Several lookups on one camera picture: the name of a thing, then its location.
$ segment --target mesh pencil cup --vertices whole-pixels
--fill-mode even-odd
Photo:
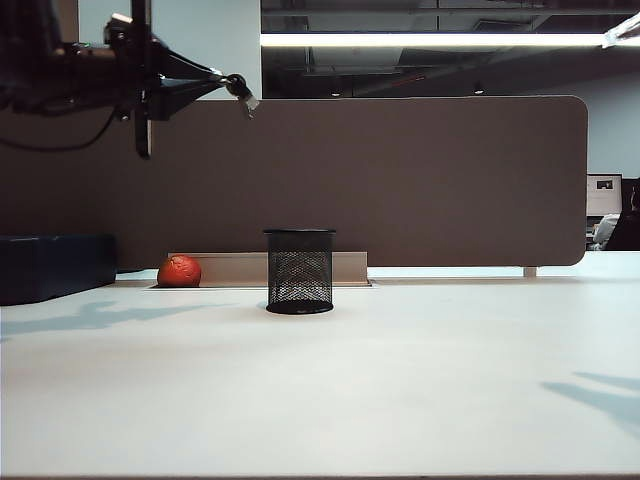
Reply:
[[[332,288],[332,229],[268,229],[269,304],[273,313],[328,312]]]

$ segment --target orange ball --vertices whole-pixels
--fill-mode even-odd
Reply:
[[[202,270],[198,262],[188,255],[172,255],[158,270],[160,287],[198,287]]]

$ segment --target gray partition panel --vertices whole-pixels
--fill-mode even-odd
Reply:
[[[0,116],[3,136],[86,138],[108,112]],[[83,152],[0,147],[0,233],[104,231],[122,267],[265,250],[268,227],[336,228],[374,266],[568,265],[584,253],[587,112],[574,97],[196,102]]]

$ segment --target ceiling light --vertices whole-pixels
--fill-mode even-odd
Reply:
[[[640,46],[640,40],[625,45]],[[263,47],[595,47],[600,33],[263,33]]]
[[[634,43],[640,35],[640,13],[631,18],[627,18],[617,27],[604,34],[602,48],[612,47],[614,45],[628,45],[630,41]]]

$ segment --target ceiling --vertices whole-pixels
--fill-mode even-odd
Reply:
[[[640,0],[262,0],[262,32],[604,33]],[[263,48],[264,98],[513,94],[640,70],[637,49]]]

